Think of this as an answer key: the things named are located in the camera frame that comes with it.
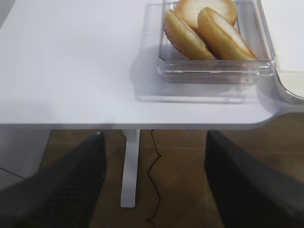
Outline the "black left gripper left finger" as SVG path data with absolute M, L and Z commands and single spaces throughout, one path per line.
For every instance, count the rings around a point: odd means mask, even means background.
M 2 228 L 87 228 L 106 177 L 97 132 L 47 169 L 0 192 Z

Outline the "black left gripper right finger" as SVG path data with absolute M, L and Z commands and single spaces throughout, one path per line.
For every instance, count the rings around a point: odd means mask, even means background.
M 224 227 L 302 228 L 304 184 L 208 131 L 205 172 Z

